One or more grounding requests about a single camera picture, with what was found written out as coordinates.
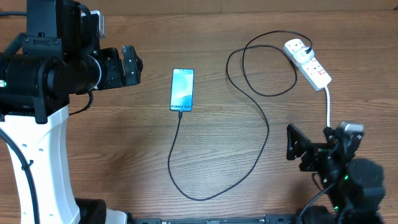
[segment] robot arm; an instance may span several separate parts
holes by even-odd
[[[69,94],[141,81],[142,61],[133,46],[122,47],[123,62],[117,49],[100,49],[104,30],[101,13],[78,2],[27,0],[27,32],[0,54],[0,128],[30,162],[41,223],[127,222],[126,213],[107,210],[103,200],[75,199],[68,170]],[[34,223],[25,172],[9,149],[21,223]]]
[[[334,216],[325,207],[309,207],[300,212],[296,223],[382,223],[377,211],[386,194],[383,169],[369,159],[354,159],[363,126],[343,122],[323,133],[326,143],[312,143],[293,124],[287,126],[287,159],[301,157],[301,171],[318,173],[336,211]]]

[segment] white cable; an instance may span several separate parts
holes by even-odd
[[[326,92],[326,125],[330,127],[330,94],[327,86],[325,86],[325,92]]]

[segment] power outlet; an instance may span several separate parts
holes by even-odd
[[[305,48],[306,46],[300,39],[293,39],[284,45],[284,50],[286,54],[293,60],[296,64],[297,68],[304,75],[304,77],[308,80],[311,86],[316,90],[322,90],[324,87],[328,86],[331,82],[331,77],[326,72],[326,70],[322,67],[319,61],[312,57],[307,62],[297,62],[295,59],[295,53],[300,49]]]

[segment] blue phone screen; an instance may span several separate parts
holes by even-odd
[[[191,111],[193,106],[193,70],[174,69],[170,110]]]

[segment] black cable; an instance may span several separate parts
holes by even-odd
[[[349,210],[349,206],[346,205],[343,210],[341,211],[341,213],[338,215],[337,217],[337,224],[342,224],[342,221],[344,219],[344,215],[345,213]]]
[[[84,12],[84,13],[86,14],[86,16],[90,16],[90,15],[91,15],[91,12],[90,12],[90,10],[87,8],[87,6],[85,6],[85,5],[83,5],[83,4],[79,4],[79,5],[77,6],[77,8],[79,8],[80,11]]]
[[[92,104],[93,104],[93,102],[94,102],[94,94],[93,94],[93,92],[92,92],[91,90],[88,92],[88,96],[90,97],[90,99],[88,100],[87,105],[86,105],[83,109],[81,109],[81,110],[79,110],[79,111],[70,113],[69,116],[72,116],[72,115],[74,115],[74,114],[78,114],[78,113],[81,113],[81,112],[83,112],[83,111],[86,111],[86,110],[88,110],[88,109],[92,106]]]
[[[289,60],[290,64],[292,64],[292,67],[293,67],[293,69],[294,69],[294,73],[295,73],[295,75],[296,75],[296,80],[295,80],[294,84],[293,84],[290,88],[288,88],[287,90],[285,90],[285,91],[283,91],[283,92],[281,92],[281,93],[277,93],[277,94],[273,94],[273,95],[266,95],[266,94],[262,94],[262,93],[259,93],[258,91],[256,91],[256,90],[250,85],[250,82],[249,82],[249,80],[248,80],[248,76],[246,75],[246,71],[245,71],[245,69],[244,69],[244,56],[245,56],[246,50],[249,49],[248,46],[249,46],[253,41],[255,41],[256,39],[258,39],[258,38],[260,38],[260,37],[262,37],[262,36],[265,36],[265,35],[268,35],[268,34],[274,34],[274,33],[278,33],[278,32],[284,32],[284,33],[289,33],[289,34],[295,34],[295,35],[299,35],[299,36],[301,36],[301,37],[306,38],[306,39],[311,43],[311,46],[310,46],[310,48],[306,51],[306,53],[308,54],[308,53],[310,53],[310,51],[312,50],[312,41],[311,41],[308,37],[306,37],[306,36],[304,36],[304,35],[302,35],[302,34],[299,34],[298,32],[294,32],[294,31],[275,30],[275,31],[271,31],[271,32],[266,32],[265,34],[261,34],[261,35],[255,37],[255,38],[253,38],[252,40],[250,40],[249,43],[246,44],[246,46],[245,46],[245,48],[244,48],[244,50],[243,50],[243,55],[242,55],[242,70],[243,70],[244,78],[246,79],[246,82],[248,83],[250,89],[251,89],[253,92],[255,92],[255,93],[257,93],[258,95],[260,95],[260,96],[279,96],[279,95],[282,95],[282,94],[284,94],[284,93],[287,93],[289,90],[291,90],[291,89],[296,85],[296,82],[297,82],[297,72],[296,72],[296,69],[295,69],[295,67],[294,67],[293,61],[289,58],[289,56],[288,56],[283,50],[281,50],[281,49],[279,49],[279,48],[277,48],[277,47],[271,46],[271,45],[267,45],[267,46],[268,46],[268,47],[272,47],[272,48],[277,49],[277,50],[279,50],[280,52],[282,52],[282,53],[285,55],[285,57],[287,58],[287,60]]]
[[[292,66],[292,68],[293,68],[293,71],[294,71],[294,74],[295,74],[295,81],[294,81],[293,85],[292,85],[290,88],[288,88],[287,90],[285,90],[285,91],[283,91],[283,92],[281,92],[281,93],[278,93],[278,94],[274,94],[274,95],[265,95],[265,94],[259,93],[258,91],[256,91],[256,90],[250,85],[250,82],[249,82],[249,80],[248,80],[248,78],[247,78],[247,75],[246,75],[246,72],[245,72],[245,70],[244,70],[244,60],[242,61],[243,73],[244,73],[244,77],[245,77],[245,79],[246,79],[246,82],[248,83],[248,85],[250,86],[250,88],[251,88],[255,93],[257,93],[258,95],[261,95],[261,96],[279,96],[279,95],[282,95],[282,94],[284,94],[284,93],[287,93],[287,92],[288,92],[289,90],[291,90],[291,89],[296,85],[296,83],[297,83],[297,71],[296,71],[296,68],[295,68],[295,65],[294,65],[293,61],[289,58],[289,56],[288,56],[282,49],[280,49],[280,48],[278,48],[278,47],[275,47],[275,46],[272,46],[272,45],[255,45],[255,46],[250,46],[250,47],[248,47],[249,44],[250,44],[251,42],[253,42],[254,40],[258,39],[259,37],[262,37],[262,36],[267,35],[267,34],[273,34],[273,33],[276,33],[276,32],[287,32],[287,33],[290,33],[290,34],[297,34],[297,35],[299,35],[299,36],[301,36],[301,37],[304,37],[304,38],[306,38],[307,40],[309,40],[310,43],[311,43],[311,47],[309,48],[309,50],[311,50],[311,48],[312,48],[312,42],[311,42],[311,40],[310,40],[308,37],[306,37],[306,36],[304,36],[304,35],[302,35],[302,34],[293,32],[293,31],[276,30],[276,31],[267,32],[267,33],[265,33],[265,34],[261,34],[261,35],[255,37],[254,39],[250,40],[249,43],[246,44],[245,48],[239,49],[239,50],[235,50],[234,52],[232,52],[232,53],[229,55],[229,57],[228,57],[228,59],[227,59],[227,62],[226,62],[226,76],[228,77],[228,80],[231,82],[231,84],[232,84],[237,90],[239,90],[241,93],[243,93],[245,96],[247,96],[251,101],[253,101],[254,104],[256,104],[256,106],[259,108],[259,110],[260,110],[262,116],[264,117],[264,121],[266,122],[266,126],[267,126],[267,136],[266,136],[266,140],[264,141],[264,144],[262,145],[262,148],[261,148],[261,150],[260,150],[260,153],[259,153],[259,155],[257,156],[257,159],[256,159],[256,161],[254,162],[254,165],[251,167],[250,171],[249,171],[242,179],[240,179],[240,180],[239,180],[238,182],[236,182],[234,185],[232,185],[232,186],[228,187],[227,189],[223,190],[222,192],[217,193],[217,194],[215,194],[215,195],[213,195],[213,196],[211,196],[211,197],[203,198],[203,199],[197,199],[197,198],[189,197],[187,194],[185,194],[185,193],[180,189],[180,187],[175,183],[175,181],[174,181],[174,179],[173,179],[173,176],[172,176],[172,173],[171,173],[171,171],[170,171],[170,158],[171,158],[172,151],[173,151],[173,148],[174,148],[175,140],[177,139],[178,130],[179,130],[179,128],[180,128],[182,112],[180,112],[180,114],[178,114],[179,119],[178,119],[177,131],[176,131],[176,133],[175,133],[175,137],[174,137],[174,141],[173,141],[173,144],[172,144],[172,148],[171,148],[171,150],[170,150],[169,158],[168,158],[168,160],[167,160],[167,168],[168,168],[168,170],[169,170],[169,176],[170,176],[170,178],[172,179],[172,182],[173,182],[174,186],[175,186],[175,187],[177,188],[177,190],[178,190],[182,195],[184,195],[186,198],[188,198],[188,199],[190,199],[190,200],[194,200],[194,201],[205,201],[205,200],[210,200],[210,199],[212,199],[212,198],[215,198],[215,197],[217,197],[217,196],[219,196],[219,195],[221,195],[221,194],[223,194],[223,193],[225,193],[225,192],[227,192],[227,191],[233,189],[233,188],[236,187],[238,184],[240,184],[242,181],[244,181],[244,180],[251,174],[251,172],[254,170],[255,166],[257,165],[257,163],[258,163],[258,161],[259,161],[259,159],[260,159],[260,157],[261,157],[261,154],[262,154],[262,152],[264,151],[264,148],[265,148],[265,146],[266,146],[266,144],[267,144],[268,137],[269,137],[269,123],[268,123],[268,119],[267,119],[266,114],[263,112],[262,108],[260,107],[260,105],[259,105],[251,96],[249,96],[246,92],[244,92],[244,91],[241,90],[238,86],[236,86],[235,83],[232,81],[232,79],[231,79],[231,77],[229,76],[229,73],[228,73],[228,65],[229,65],[229,60],[231,59],[232,55],[234,55],[235,53],[240,52],[240,51],[242,51],[242,50],[243,50],[243,58],[244,58],[244,54],[245,54],[245,51],[246,51],[247,49],[253,49],[253,48],[256,48],[256,47],[271,47],[271,48],[273,48],[273,49],[276,49],[276,50],[278,50],[279,52],[281,52],[281,53],[286,57],[286,59],[289,61],[289,63],[291,64],[291,66]]]
[[[0,12],[1,16],[27,16],[26,12]]]
[[[322,190],[322,188],[318,185],[318,182],[315,180],[315,176],[318,175],[317,173],[312,173],[312,181],[313,183],[318,187],[319,190]]]
[[[26,37],[26,33],[18,34],[17,37],[6,47],[6,49],[4,49],[4,52],[2,55],[0,55],[0,67],[5,66],[3,61],[6,57],[18,53],[18,50],[21,49],[22,43]]]
[[[33,161],[30,161],[30,164],[27,163],[23,153],[18,148],[17,144],[15,144],[15,142],[1,128],[0,128],[0,137],[15,152],[15,154],[17,155],[19,161],[22,164],[22,170],[25,171],[27,183],[29,185],[29,190],[30,190],[30,197],[32,198],[34,221],[35,221],[36,224],[39,224],[40,223],[39,204],[37,203],[37,193],[36,193],[35,183],[34,183],[34,180],[33,180],[32,173],[30,171],[30,165],[33,163]]]
[[[297,221],[296,224],[302,224],[302,218],[303,215],[305,213],[305,211],[307,211],[307,209],[319,198],[321,197],[325,192],[327,192],[328,190],[330,190],[333,186],[335,185],[335,183],[330,184],[327,188],[323,189],[321,192],[319,192],[314,198],[311,199],[311,201],[303,208],[303,210],[300,212],[300,215],[297,217]]]

